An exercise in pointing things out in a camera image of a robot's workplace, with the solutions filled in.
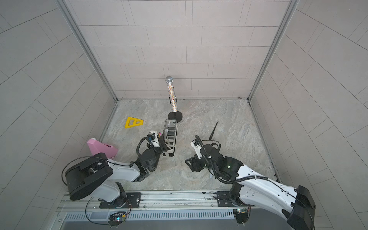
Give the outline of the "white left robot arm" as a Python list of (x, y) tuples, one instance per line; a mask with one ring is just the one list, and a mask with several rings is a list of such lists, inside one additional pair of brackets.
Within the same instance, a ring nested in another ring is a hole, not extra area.
[(138, 183), (145, 180), (157, 168), (165, 144), (149, 141), (147, 149), (129, 164), (108, 159), (105, 153), (98, 153), (72, 166), (64, 173), (69, 196), (72, 201), (87, 196), (98, 198), (110, 208), (127, 204), (127, 194), (120, 180)]

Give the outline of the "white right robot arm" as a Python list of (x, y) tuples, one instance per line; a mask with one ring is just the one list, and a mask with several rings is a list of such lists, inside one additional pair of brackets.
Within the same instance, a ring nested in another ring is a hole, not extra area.
[(294, 188), (263, 176), (241, 161), (224, 157), (217, 143), (191, 142), (195, 155), (185, 162), (193, 172), (207, 169), (215, 179), (232, 185), (228, 200), (236, 207), (259, 207), (272, 212), (294, 230), (313, 230), (316, 204), (310, 191)]

